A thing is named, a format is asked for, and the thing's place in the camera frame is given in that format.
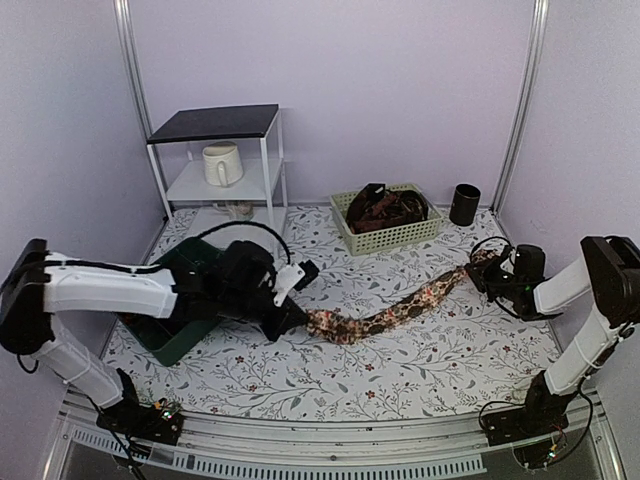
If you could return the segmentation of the cream floral patterned tie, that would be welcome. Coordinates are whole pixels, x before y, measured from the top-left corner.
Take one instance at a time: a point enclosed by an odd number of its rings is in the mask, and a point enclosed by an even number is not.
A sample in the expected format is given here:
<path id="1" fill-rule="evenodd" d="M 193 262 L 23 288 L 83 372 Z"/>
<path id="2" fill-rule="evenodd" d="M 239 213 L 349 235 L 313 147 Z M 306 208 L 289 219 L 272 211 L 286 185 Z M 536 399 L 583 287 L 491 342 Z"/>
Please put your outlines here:
<path id="1" fill-rule="evenodd" d="M 448 270 L 424 283 L 404 299 L 363 318 L 342 315 L 337 310 L 307 311 L 307 332 L 336 345 L 353 345 L 358 341 L 382 334 L 438 308 L 451 291 L 468 279 L 467 264 Z"/>

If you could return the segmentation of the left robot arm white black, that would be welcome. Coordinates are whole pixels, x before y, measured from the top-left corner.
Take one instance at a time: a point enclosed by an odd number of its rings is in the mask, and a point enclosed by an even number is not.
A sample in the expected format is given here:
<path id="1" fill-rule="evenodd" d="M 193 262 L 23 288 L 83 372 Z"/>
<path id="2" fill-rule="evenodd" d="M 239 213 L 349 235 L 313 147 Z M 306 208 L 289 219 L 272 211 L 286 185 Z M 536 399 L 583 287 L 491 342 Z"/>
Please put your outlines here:
<path id="1" fill-rule="evenodd" d="M 258 323 L 267 339 L 307 323 L 290 298 L 318 276 L 310 260 L 276 266 L 260 245 L 236 240 L 224 249 L 189 237 L 153 265 L 119 265 L 74 259 L 27 243 L 1 287 L 1 345 L 44 363 L 82 390 L 128 434 L 148 426 L 130 377 L 99 360 L 58 319 L 61 312 L 109 312 L 136 330 L 160 329 L 163 348 L 174 347 L 190 328 L 224 319 Z"/>

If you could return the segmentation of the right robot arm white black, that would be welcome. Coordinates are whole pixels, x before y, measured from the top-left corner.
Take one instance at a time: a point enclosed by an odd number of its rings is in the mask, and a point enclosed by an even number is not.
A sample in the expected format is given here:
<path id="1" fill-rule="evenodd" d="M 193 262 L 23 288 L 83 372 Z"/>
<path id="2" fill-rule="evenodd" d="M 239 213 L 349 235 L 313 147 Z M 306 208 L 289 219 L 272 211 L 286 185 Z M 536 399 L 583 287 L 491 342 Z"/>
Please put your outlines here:
<path id="1" fill-rule="evenodd" d="M 477 290 L 522 321 L 551 320 L 586 293 L 592 306 L 560 357 L 531 381 L 517 427 L 537 436 L 562 416 L 583 381 L 599 370 L 639 321 L 639 248 L 628 237 L 586 236 L 576 260 L 545 277 L 545 253 L 534 245 L 486 252 L 476 244 L 465 269 Z"/>

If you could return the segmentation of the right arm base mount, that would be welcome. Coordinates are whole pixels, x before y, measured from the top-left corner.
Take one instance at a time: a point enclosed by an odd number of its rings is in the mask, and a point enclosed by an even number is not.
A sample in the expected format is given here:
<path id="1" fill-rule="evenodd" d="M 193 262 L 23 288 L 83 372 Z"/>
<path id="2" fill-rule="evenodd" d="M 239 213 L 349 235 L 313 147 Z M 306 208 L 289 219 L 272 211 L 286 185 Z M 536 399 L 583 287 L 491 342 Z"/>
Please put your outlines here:
<path id="1" fill-rule="evenodd" d="M 567 444 L 566 414 L 532 417 L 523 404 L 490 401 L 481 408 L 478 422 L 490 446 L 527 441 L 513 450 L 516 461 L 527 470 L 548 467 Z"/>

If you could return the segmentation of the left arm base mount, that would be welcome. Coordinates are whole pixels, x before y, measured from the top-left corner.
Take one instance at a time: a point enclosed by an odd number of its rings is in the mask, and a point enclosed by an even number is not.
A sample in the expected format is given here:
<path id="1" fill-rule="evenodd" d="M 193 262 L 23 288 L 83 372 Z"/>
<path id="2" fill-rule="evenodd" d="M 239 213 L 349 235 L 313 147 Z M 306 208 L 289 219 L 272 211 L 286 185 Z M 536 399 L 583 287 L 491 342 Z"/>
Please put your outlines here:
<path id="1" fill-rule="evenodd" d="M 100 408 L 96 425 L 127 437 L 176 446 L 184 416 L 180 406 L 162 398 L 151 405 L 125 399 L 109 408 Z"/>

